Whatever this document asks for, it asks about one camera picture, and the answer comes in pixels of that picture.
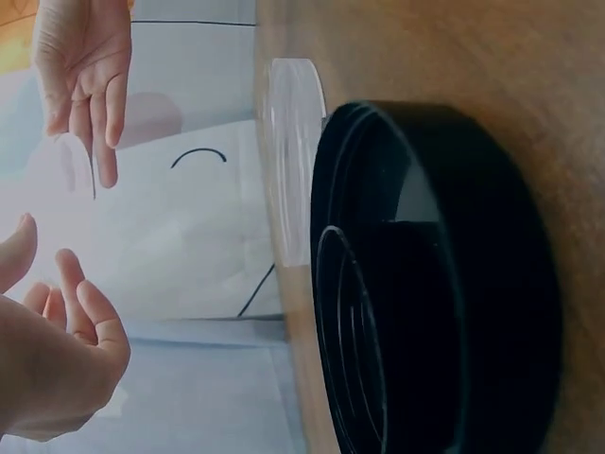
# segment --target finger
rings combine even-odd
[[[129,364],[130,345],[117,311],[107,297],[89,281],[80,283],[78,297],[95,325],[98,348],[105,351],[119,368],[118,379],[121,378]]]
[[[43,315],[61,331],[67,329],[67,311],[60,288],[49,289]]]
[[[82,141],[88,155],[93,157],[93,125],[91,124],[91,99],[86,98],[72,103],[69,116],[69,131]]]
[[[113,187],[117,182],[117,162],[115,150],[108,147],[105,140],[107,130],[107,107],[105,94],[94,95],[91,98],[91,121],[93,124],[93,149],[98,162],[98,172],[101,184]]]
[[[95,326],[78,299],[78,285],[85,279],[78,258],[73,252],[65,249],[57,253],[56,261],[60,271],[61,290],[65,299],[68,330],[83,343],[96,345]]]
[[[0,293],[25,277],[36,255],[38,231],[31,215],[23,215],[17,231],[0,244]]]
[[[128,88],[128,75],[120,74],[110,80],[107,85],[107,131],[105,141],[110,148],[116,148],[122,132],[126,117],[126,92]]]
[[[46,307],[46,301],[50,294],[50,287],[47,284],[38,282],[26,294],[23,300],[23,306],[27,307],[32,312],[38,315],[43,315],[44,308]]]
[[[71,96],[67,87],[67,72],[63,57],[54,49],[40,46],[34,53],[33,63],[43,99],[46,134],[67,132]]]

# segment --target drawn curved line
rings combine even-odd
[[[177,160],[174,162],[174,164],[170,168],[176,167],[177,164],[181,161],[181,159],[184,158],[185,156],[187,156],[188,154],[197,153],[198,151],[210,151],[211,153],[214,153],[215,155],[217,155],[223,161],[223,163],[227,162],[227,156],[225,156],[223,153],[221,153],[217,149],[214,149],[214,148],[194,148],[194,149],[190,149],[189,151],[186,151],[181,156],[179,156],[177,158]]]

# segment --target black lid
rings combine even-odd
[[[343,453],[535,453],[562,314],[517,169],[442,106],[352,103],[311,200],[320,353]]]

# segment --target black plastic ring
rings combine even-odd
[[[539,450],[562,367],[559,289],[519,171],[474,120],[434,105],[336,110],[311,258],[342,452]]]

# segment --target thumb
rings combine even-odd
[[[43,100],[46,134],[67,132],[71,96],[67,88],[67,71],[63,57],[57,51],[41,46],[35,51],[33,63]]]
[[[38,247],[36,221],[24,215],[17,231],[0,244],[0,293],[4,293],[24,278]]]

